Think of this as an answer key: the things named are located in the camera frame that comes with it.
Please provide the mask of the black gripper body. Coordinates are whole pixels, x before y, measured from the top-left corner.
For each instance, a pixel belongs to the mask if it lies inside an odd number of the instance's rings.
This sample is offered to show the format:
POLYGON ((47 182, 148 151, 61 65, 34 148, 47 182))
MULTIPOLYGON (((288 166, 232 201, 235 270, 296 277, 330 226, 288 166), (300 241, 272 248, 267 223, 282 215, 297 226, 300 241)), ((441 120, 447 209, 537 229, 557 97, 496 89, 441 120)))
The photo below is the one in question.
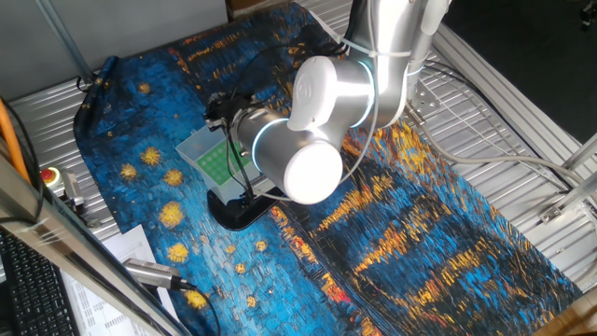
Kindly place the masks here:
POLYGON ((224 92, 213 93, 208 99, 203 119, 210 132, 231 124, 235 115, 254 102, 252 95, 235 95, 224 92))

